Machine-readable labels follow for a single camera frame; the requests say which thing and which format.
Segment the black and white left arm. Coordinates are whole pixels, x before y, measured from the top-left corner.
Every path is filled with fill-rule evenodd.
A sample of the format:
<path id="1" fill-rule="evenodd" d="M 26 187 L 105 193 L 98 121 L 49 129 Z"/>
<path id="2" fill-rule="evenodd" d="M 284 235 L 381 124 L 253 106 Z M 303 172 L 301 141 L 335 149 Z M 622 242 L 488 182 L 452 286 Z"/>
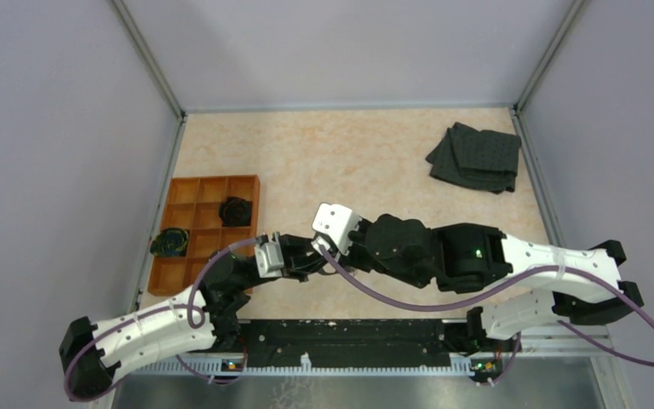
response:
<path id="1" fill-rule="evenodd" d="M 242 239 L 217 251 L 185 290 L 165 301 L 108 320 L 74 320 L 59 346 L 67 398 L 97 400 L 131 372 L 166 358 L 234 349 L 246 291 L 277 279 L 305 281 L 329 254 L 322 239 Z"/>

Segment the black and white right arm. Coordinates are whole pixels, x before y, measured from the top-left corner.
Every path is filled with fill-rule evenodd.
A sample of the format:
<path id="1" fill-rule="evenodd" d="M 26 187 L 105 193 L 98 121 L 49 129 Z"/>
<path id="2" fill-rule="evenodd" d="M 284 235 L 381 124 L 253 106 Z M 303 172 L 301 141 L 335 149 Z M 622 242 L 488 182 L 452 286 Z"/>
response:
<path id="1" fill-rule="evenodd" d="M 415 219 L 384 214 L 375 222 L 330 210 L 313 221 L 316 250 L 342 266 L 376 271 L 423 288 L 492 296 L 514 282 L 525 294 L 468 312 L 465 338 L 477 351 L 533 326 L 564 321 L 607 325 L 631 313 L 625 302 L 644 306 L 639 287 L 625 281 L 622 245 L 608 240 L 576 251 L 538 245 L 472 223 L 427 228 Z"/>

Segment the black rosette object in tray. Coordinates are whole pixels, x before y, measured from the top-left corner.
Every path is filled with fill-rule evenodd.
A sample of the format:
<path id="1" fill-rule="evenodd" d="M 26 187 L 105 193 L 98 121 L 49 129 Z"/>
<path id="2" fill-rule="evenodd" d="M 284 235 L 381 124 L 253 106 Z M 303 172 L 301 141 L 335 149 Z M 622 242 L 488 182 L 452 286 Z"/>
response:
<path id="1" fill-rule="evenodd" d="M 253 202 L 230 196 L 220 204 L 219 217 L 223 227 L 248 227 L 252 222 Z"/>

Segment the orange compartment tray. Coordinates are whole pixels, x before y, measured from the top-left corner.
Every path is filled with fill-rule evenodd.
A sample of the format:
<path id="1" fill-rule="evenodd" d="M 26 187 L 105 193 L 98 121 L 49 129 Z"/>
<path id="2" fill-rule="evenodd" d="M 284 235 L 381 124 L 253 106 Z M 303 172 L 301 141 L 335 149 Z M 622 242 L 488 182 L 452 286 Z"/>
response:
<path id="1" fill-rule="evenodd" d="M 183 257 L 155 257 L 147 292 L 172 296 L 194 282 L 208 259 L 217 251 L 257 235 L 261 182 L 256 175 L 175 178 L 169 185 L 162 221 L 165 228 L 189 231 L 187 254 Z M 220 204 L 234 196 L 253 202 L 248 227 L 226 228 L 219 217 Z"/>

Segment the folded dark grey cloth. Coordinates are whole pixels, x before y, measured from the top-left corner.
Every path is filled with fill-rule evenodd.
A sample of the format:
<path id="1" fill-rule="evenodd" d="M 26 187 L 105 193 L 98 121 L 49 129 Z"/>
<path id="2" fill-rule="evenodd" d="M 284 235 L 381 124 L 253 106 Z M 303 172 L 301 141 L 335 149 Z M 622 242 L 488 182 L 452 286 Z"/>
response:
<path id="1" fill-rule="evenodd" d="M 425 160 L 436 180 L 494 194 L 512 193 L 521 145 L 516 135 L 455 122 Z"/>

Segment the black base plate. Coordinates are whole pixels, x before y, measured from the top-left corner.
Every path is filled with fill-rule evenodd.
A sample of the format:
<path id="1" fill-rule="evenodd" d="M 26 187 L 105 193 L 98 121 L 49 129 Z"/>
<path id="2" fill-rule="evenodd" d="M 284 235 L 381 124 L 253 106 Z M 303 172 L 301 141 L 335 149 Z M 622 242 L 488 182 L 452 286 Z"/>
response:
<path id="1" fill-rule="evenodd" d="M 449 366 L 453 354 L 506 355 L 514 345 L 480 338 L 463 321 L 243 320 L 207 352 L 244 356 L 249 368 L 298 366 L 307 354 L 316 368 L 390 369 Z"/>

